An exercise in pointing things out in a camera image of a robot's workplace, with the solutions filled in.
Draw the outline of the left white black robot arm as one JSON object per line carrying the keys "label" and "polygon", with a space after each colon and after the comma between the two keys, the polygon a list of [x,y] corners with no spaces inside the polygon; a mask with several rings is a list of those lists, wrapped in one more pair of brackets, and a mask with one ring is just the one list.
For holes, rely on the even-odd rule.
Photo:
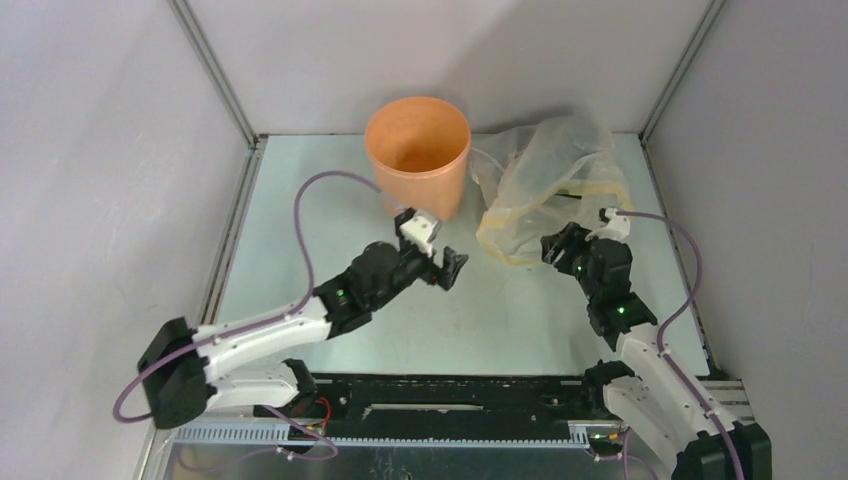
{"label": "left white black robot arm", "polygon": [[448,291],[467,260],[451,247],[437,263],[408,242],[375,242],[316,287],[304,306],[284,308],[270,324],[260,316],[197,328],[184,318],[167,321],[137,364],[154,425],[173,429],[208,410],[248,405],[308,414],[317,388],[303,361],[285,359],[268,372],[249,363],[350,333],[417,280]]}

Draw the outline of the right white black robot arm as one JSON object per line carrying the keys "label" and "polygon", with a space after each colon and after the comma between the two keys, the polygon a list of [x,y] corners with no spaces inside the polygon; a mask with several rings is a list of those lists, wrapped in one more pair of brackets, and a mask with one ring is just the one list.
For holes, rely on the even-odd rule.
{"label": "right white black robot arm", "polygon": [[544,263],[579,283],[593,331],[619,357],[585,371],[588,414],[623,420],[673,479],[772,478],[766,431],[723,406],[660,340],[656,316],[632,288],[626,243],[571,222],[541,249]]}

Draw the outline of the translucent yellowish plastic bag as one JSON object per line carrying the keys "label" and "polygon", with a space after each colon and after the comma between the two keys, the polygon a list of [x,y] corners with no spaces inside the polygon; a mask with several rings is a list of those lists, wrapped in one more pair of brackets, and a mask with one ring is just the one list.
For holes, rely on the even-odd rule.
{"label": "translucent yellowish plastic bag", "polygon": [[559,116],[480,137],[468,170],[486,206],[478,243],[507,264],[538,264],[542,237],[570,222],[597,229],[600,209],[632,206],[613,135],[589,116]]}

